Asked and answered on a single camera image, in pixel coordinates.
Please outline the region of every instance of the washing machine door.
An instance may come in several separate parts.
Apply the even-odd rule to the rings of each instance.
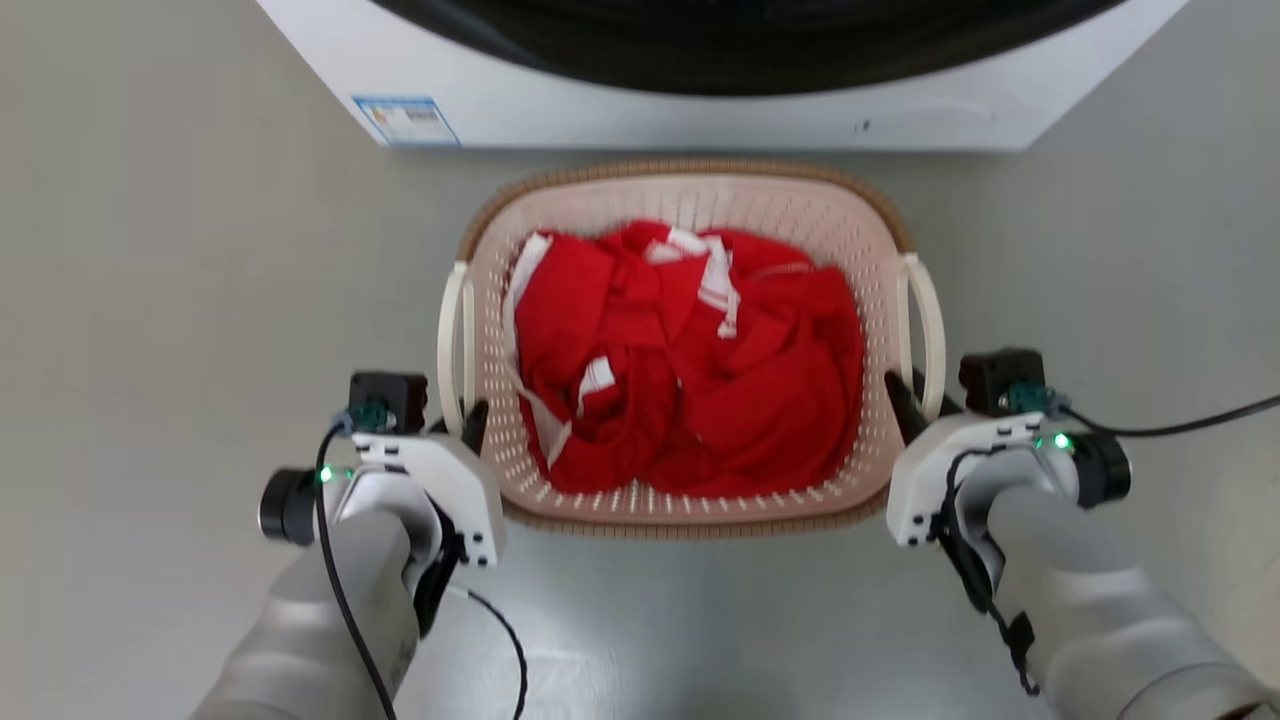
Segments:
[[[902,79],[1121,0],[372,0],[468,47],[655,92],[785,95]]]

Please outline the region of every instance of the basket handle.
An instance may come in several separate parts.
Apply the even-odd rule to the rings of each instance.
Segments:
[[[920,324],[924,327],[924,393],[920,400],[920,410],[924,419],[931,423],[938,418],[942,410],[942,395],[946,388],[947,373],[947,340],[942,331],[942,307],[938,305],[938,293],[933,288],[933,279],[924,268],[924,263],[915,252],[900,255],[902,265],[897,283],[899,311],[899,351],[901,356],[902,382],[911,391],[915,391],[915,380],[911,372],[911,310],[908,302],[908,288],[915,296],[915,305],[920,310]]]
[[[453,380],[454,340],[457,338],[458,305],[462,306],[462,401],[466,409],[476,404],[476,299],[467,264],[457,261],[444,283],[440,323],[435,337],[435,374],[440,384],[440,413],[444,427],[453,437],[462,436],[462,407]]]

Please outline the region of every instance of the clothes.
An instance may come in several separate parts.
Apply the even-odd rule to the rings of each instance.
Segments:
[[[787,245],[653,222],[594,242],[535,233],[503,310],[530,451],[561,492],[803,489],[856,439],[849,286]]]

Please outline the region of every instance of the sticker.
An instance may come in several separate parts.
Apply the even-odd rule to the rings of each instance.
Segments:
[[[430,97],[352,96],[388,145],[461,145]]]

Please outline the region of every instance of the perforated basket wall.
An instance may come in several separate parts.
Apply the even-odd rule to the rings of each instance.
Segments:
[[[630,219],[692,231],[744,228],[788,242],[849,278],[867,338],[858,441],[844,466],[808,491],[732,500],[658,493],[640,482],[617,492],[564,495],[539,474],[517,397],[502,370],[502,299],[529,233],[591,237]],[[796,164],[673,160],[554,173],[499,193],[460,250],[475,292],[476,389],[490,402],[484,459],[499,473],[508,516],[544,529],[626,537],[726,537],[812,530],[878,511],[901,439],[882,382],[904,368],[908,334],[897,213],[865,184]]]

